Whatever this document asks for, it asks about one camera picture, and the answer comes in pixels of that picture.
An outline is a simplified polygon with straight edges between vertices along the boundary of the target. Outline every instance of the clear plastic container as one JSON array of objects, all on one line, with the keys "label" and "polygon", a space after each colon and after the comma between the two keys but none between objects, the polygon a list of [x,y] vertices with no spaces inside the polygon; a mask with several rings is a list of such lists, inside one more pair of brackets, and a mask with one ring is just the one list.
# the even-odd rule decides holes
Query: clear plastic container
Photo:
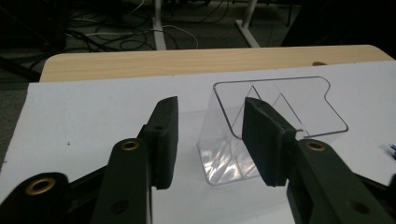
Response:
[{"label": "clear plastic container", "polygon": [[346,132],[326,99],[330,87],[323,77],[216,83],[197,144],[207,182],[217,186],[259,176],[241,138],[247,96],[272,105],[298,130],[297,139]]}]

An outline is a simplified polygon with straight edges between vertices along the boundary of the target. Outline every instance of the white paper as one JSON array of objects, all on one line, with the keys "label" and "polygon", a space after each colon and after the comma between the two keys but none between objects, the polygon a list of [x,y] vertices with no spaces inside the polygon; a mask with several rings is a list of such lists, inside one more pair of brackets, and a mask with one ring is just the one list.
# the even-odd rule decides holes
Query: white paper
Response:
[{"label": "white paper", "polygon": [[154,223],[292,223],[285,188],[258,178],[211,187],[196,142],[214,83],[325,77],[327,99],[349,131],[331,142],[353,172],[388,184],[396,171],[396,62],[281,70],[31,84],[0,174],[0,202],[24,179],[60,172],[69,181],[106,165],[112,147],[136,137],[163,98],[179,100],[179,145],[172,187],[153,192]]}]

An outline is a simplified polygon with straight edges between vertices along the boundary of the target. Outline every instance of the wooden surface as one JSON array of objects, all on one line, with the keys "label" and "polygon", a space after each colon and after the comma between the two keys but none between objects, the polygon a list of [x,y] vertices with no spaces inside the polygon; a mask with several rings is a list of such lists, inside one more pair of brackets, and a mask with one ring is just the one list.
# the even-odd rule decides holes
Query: wooden surface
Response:
[{"label": "wooden surface", "polygon": [[393,60],[368,45],[191,49],[61,54],[47,60],[41,82],[152,77]]}]

